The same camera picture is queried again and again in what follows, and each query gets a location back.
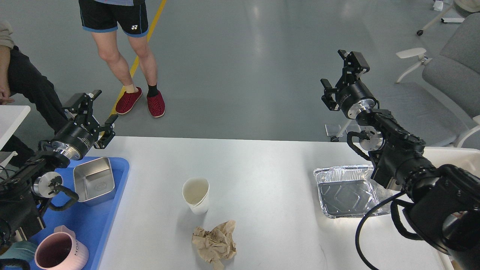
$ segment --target black pants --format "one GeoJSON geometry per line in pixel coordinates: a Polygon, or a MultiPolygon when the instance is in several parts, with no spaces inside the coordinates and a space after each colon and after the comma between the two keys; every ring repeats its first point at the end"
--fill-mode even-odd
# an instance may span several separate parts
{"type": "MultiPolygon", "coordinates": [[[[8,84],[12,93],[22,94],[35,104],[36,110],[55,133],[67,123],[67,117],[53,84],[36,69],[28,56],[22,54],[17,46],[10,52],[8,84]]],[[[34,154],[32,149],[15,136],[7,141],[2,151],[18,153],[10,161],[15,167],[21,167],[34,154]]]]}

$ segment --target gray office chair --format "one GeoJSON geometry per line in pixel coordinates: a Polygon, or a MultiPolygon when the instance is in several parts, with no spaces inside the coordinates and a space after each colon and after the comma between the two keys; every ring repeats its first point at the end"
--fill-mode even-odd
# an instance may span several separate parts
{"type": "Polygon", "coordinates": [[[435,22],[439,20],[442,23],[462,23],[464,18],[469,16],[472,13],[480,12],[480,0],[452,0],[453,2],[448,6],[448,8],[444,8],[444,10],[438,14],[433,20],[429,21],[422,29],[417,31],[417,35],[423,35],[423,32],[430,28],[435,22]],[[443,16],[449,12],[452,8],[455,8],[457,13],[462,16],[462,18],[443,18],[443,16]]]}
{"type": "Polygon", "coordinates": [[[465,19],[435,58],[425,57],[422,48],[399,52],[400,58],[417,56],[419,62],[391,87],[371,89],[381,108],[392,111],[406,130],[420,136],[428,146],[462,147],[471,135],[480,137],[479,30],[480,13],[474,13],[465,19]],[[457,116],[417,83],[399,83],[422,65],[425,66],[423,79],[449,97],[473,121],[466,115],[462,117],[461,110],[457,116]]]}

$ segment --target white table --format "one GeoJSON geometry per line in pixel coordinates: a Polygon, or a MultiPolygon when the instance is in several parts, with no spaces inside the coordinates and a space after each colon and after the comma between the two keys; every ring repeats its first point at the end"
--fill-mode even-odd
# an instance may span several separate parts
{"type": "Polygon", "coordinates": [[[0,148],[7,143],[29,112],[29,106],[0,105],[0,148]]]}
{"type": "MultiPolygon", "coordinates": [[[[436,149],[426,156],[442,156],[436,149]]],[[[367,269],[354,245],[360,219],[325,217],[313,176],[315,168],[368,164],[346,143],[117,136],[88,154],[130,163],[101,270],[212,269],[191,243],[193,230],[229,219],[237,222],[238,253],[223,261],[227,270],[367,269]],[[211,188],[210,209],[201,216],[181,195],[185,180],[195,176],[211,188]]],[[[360,243],[382,270],[453,269],[425,242],[400,236],[389,215],[370,218],[360,243]]]]}

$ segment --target blue shirt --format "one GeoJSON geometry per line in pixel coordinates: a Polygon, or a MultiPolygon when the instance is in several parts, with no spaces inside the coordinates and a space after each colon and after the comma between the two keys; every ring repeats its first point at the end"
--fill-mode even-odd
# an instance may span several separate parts
{"type": "Polygon", "coordinates": [[[95,0],[100,3],[119,6],[136,6],[145,3],[145,0],[95,0]]]}

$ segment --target mug handle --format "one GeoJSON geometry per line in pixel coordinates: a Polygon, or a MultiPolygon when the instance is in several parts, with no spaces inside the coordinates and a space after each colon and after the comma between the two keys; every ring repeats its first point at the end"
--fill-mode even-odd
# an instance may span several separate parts
{"type": "Polygon", "coordinates": [[[69,228],[67,228],[65,225],[60,225],[60,226],[56,227],[53,230],[53,232],[54,233],[60,233],[60,232],[67,233],[75,239],[75,233],[72,230],[70,230],[69,228]]]}

